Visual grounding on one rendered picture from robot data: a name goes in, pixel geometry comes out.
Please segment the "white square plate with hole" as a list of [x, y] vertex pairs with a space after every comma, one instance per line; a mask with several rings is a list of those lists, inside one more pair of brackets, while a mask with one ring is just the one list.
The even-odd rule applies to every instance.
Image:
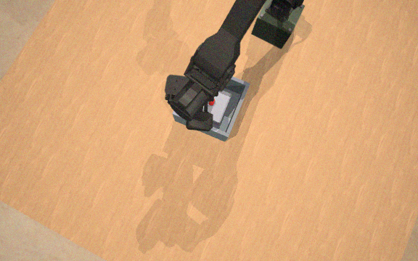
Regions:
[[209, 102], [208, 102], [208, 112], [213, 114], [214, 125], [219, 126], [230, 98], [231, 98], [230, 93], [226, 91], [222, 91], [222, 92], [219, 91], [218, 96], [214, 96], [214, 99], [215, 99], [214, 105], [209, 105]]

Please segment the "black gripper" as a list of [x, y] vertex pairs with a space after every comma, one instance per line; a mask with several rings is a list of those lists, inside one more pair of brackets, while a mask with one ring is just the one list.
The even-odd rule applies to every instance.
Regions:
[[186, 122], [186, 128], [188, 130], [194, 130], [194, 131], [209, 131], [213, 128], [213, 114], [208, 112], [208, 102], [213, 102], [214, 97], [212, 97], [210, 94], [209, 100], [204, 105], [204, 108], [202, 108], [196, 116], [192, 119], [192, 121]]

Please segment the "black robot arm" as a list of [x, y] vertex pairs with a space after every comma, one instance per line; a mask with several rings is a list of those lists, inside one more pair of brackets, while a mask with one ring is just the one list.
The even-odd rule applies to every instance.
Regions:
[[[168, 75], [165, 100], [172, 110], [187, 121], [209, 100], [222, 92], [235, 74], [240, 43], [266, 0], [236, 0], [218, 32], [200, 44], [184, 75]], [[265, 12], [281, 22], [300, 7], [304, 0], [272, 0]], [[268, 10], [268, 11], [267, 11]], [[194, 69], [194, 66], [199, 71]]]

